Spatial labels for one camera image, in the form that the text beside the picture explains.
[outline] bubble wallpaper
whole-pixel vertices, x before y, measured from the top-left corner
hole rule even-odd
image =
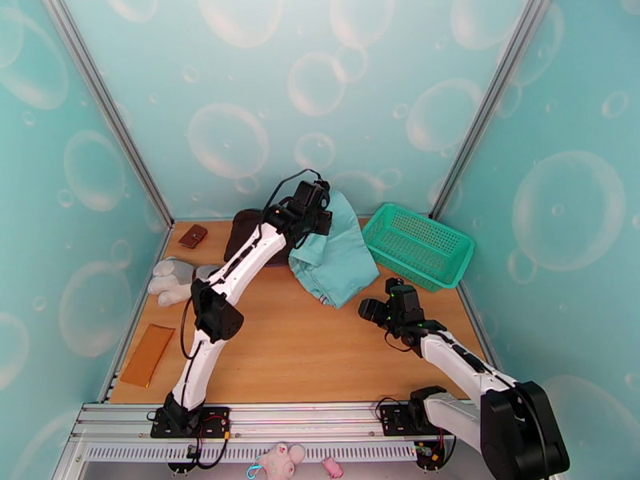
[[[50,478],[166,228],[41,0],[0,0],[0,478]]]
[[[640,472],[640,0],[554,0],[450,200],[498,360],[548,393],[570,480]]]
[[[172,215],[195,220],[262,207],[303,167],[359,214],[430,211],[526,1],[66,3]]]

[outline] light blue towel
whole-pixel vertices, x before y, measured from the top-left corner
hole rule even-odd
[[[310,234],[289,254],[289,266],[320,302],[338,309],[380,275],[362,239],[358,218],[345,196],[330,190],[329,235]]]

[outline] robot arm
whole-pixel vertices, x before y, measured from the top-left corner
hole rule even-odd
[[[331,224],[328,205],[329,184],[319,175],[313,183],[300,182],[293,197],[272,206],[270,201],[267,203],[255,231],[223,268],[206,281],[194,281],[191,286],[196,315],[194,342],[182,375],[163,406],[172,429],[190,436],[198,427],[206,386],[216,361],[242,327],[244,317],[235,305],[246,286],[288,242],[299,246],[310,233],[328,234]]]
[[[462,402],[438,386],[410,397],[414,427],[443,428],[475,448],[500,480],[536,480],[568,470],[569,457],[544,390],[520,383],[468,351],[435,320],[425,320],[418,293],[401,279],[386,282],[387,302],[365,299],[362,318],[400,338],[469,396]]]

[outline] wooden surface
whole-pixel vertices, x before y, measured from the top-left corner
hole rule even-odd
[[[209,233],[194,250],[178,244],[190,223],[178,223],[166,256],[195,265],[222,264],[230,222],[205,222]],[[407,399],[412,390],[444,386],[458,398],[465,395],[439,369],[413,353],[401,353],[384,343],[384,332],[358,316],[364,298],[383,301],[381,276],[340,310],[320,304],[307,293],[288,266],[262,269],[237,304],[245,322],[222,351],[207,387],[208,402],[341,402],[374,401],[383,396]],[[463,345],[483,357],[455,290],[435,294],[419,289],[427,318],[444,324]],[[162,403],[178,380],[185,359],[180,351],[183,303],[158,306],[150,296],[127,351],[122,370],[150,323],[172,326],[167,346],[149,387],[118,382],[111,402]],[[194,316],[186,319],[186,349],[194,334]]]

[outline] green plastic basket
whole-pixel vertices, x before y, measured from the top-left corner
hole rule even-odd
[[[456,287],[475,248],[468,235],[391,203],[362,236],[376,262],[432,293]]]

